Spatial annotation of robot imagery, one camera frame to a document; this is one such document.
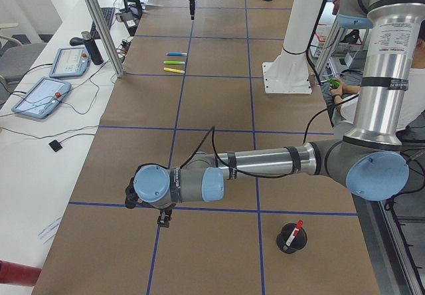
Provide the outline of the teach pendant tablet far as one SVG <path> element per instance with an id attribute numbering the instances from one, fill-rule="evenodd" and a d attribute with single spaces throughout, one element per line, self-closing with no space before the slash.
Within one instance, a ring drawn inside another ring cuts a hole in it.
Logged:
<path id="1" fill-rule="evenodd" d="M 58 49 L 49 76 L 51 78 L 76 78 L 90 66 L 90 55 L 83 46 Z"/>

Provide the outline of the blue highlighter pen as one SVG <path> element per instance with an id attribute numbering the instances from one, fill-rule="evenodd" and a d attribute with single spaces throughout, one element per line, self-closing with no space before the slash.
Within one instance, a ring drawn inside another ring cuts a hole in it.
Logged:
<path id="1" fill-rule="evenodd" d="M 188 54 L 186 52 L 166 52 L 166 55 L 186 57 Z"/>

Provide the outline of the teach pendant tablet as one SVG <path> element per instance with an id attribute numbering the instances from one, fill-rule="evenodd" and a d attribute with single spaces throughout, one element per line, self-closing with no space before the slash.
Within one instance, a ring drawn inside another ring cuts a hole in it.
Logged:
<path id="1" fill-rule="evenodd" d="M 15 114 L 45 119 L 71 90 L 71 83 L 42 77 L 12 108 Z"/>
<path id="2" fill-rule="evenodd" d="M 49 76 L 51 78 L 76 78 L 90 66 L 90 55 L 83 46 L 58 49 Z"/>

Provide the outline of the teach pendant tablet near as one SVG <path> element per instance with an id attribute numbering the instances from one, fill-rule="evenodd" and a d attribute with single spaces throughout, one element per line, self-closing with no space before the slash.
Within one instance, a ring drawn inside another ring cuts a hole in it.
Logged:
<path id="1" fill-rule="evenodd" d="M 15 114 L 45 119 L 71 90 L 71 83 L 42 77 L 12 108 Z"/>

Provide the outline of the aluminium frame post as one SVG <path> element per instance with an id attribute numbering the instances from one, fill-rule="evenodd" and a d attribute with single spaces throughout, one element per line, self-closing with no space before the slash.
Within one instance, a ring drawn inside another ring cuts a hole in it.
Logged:
<path id="1" fill-rule="evenodd" d="M 92 17 L 93 22 L 96 25 L 97 31 L 100 34 L 100 38 L 104 45 L 104 48 L 109 56 L 109 60 L 113 65 L 116 76 L 121 78 L 124 73 L 122 62 L 117 54 L 116 46 L 113 42 L 110 30 L 104 20 L 101 7 L 98 0 L 85 0 L 88 11 Z"/>

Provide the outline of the green highlighter pen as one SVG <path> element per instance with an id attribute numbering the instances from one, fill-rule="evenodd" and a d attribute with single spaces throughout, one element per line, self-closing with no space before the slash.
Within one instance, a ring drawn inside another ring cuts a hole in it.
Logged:
<path id="1" fill-rule="evenodd" d="M 166 65 L 175 65 L 175 66 L 185 66 L 185 61 L 176 61 L 176 60 L 164 60 L 163 64 Z"/>

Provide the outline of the red fire extinguisher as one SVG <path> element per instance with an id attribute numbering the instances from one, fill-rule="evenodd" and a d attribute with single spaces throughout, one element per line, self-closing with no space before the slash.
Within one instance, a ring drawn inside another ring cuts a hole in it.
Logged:
<path id="1" fill-rule="evenodd" d="M 1 283 L 16 286 L 34 286 L 41 274 L 41 269 L 18 264 L 14 262 L 1 261 Z"/>

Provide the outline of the yellow highlighter pen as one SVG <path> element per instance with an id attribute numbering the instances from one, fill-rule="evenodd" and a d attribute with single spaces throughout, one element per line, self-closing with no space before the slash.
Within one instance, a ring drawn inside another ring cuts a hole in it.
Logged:
<path id="1" fill-rule="evenodd" d="M 172 72 L 172 73 L 176 73 L 176 74 L 184 74 L 185 73 L 184 70 L 179 70 L 179 69 L 175 69 L 175 68 L 168 68 L 168 67 L 164 67 L 163 70 L 165 72 Z"/>

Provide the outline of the seated person white shirt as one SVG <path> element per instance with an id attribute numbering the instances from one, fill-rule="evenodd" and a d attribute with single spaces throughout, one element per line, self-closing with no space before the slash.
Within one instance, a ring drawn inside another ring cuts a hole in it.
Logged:
<path id="1" fill-rule="evenodd" d="M 360 86 L 340 78 L 327 83 L 332 102 L 331 122 L 337 140 L 365 140 L 390 144 L 424 111 L 424 23 L 408 54 L 396 61 L 400 77 L 364 77 Z"/>

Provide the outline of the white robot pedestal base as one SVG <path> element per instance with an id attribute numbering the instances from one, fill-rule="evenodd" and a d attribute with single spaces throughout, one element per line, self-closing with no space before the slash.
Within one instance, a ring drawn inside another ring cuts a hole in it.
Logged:
<path id="1" fill-rule="evenodd" d="M 263 66 L 267 94 L 311 94 L 306 51 L 326 0 L 294 0 L 282 51 Z"/>

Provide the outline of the black water bottle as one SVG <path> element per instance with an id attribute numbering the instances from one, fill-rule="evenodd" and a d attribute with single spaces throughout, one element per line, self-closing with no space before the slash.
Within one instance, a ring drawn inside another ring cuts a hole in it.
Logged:
<path id="1" fill-rule="evenodd" d="M 96 41 L 94 40 L 92 35 L 88 31 L 82 31 L 81 35 L 82 35 L 84 46 L 86 47 L 86 50 L 88 51 L 92 62 L 95 65 L 103 64 L 104 59 L 102 58 L 102 55 L 99 51 Z"/>

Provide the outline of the small black sensor pad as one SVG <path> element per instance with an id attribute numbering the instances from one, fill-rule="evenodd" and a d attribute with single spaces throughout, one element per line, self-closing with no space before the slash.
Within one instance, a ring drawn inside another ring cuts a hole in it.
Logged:
<path id="1" fill-rule="evenodd" d="M 54 152 L 58 152 L 62 149 L 62 144 L 58 140 L 52 140 L 48 145 Z"/>

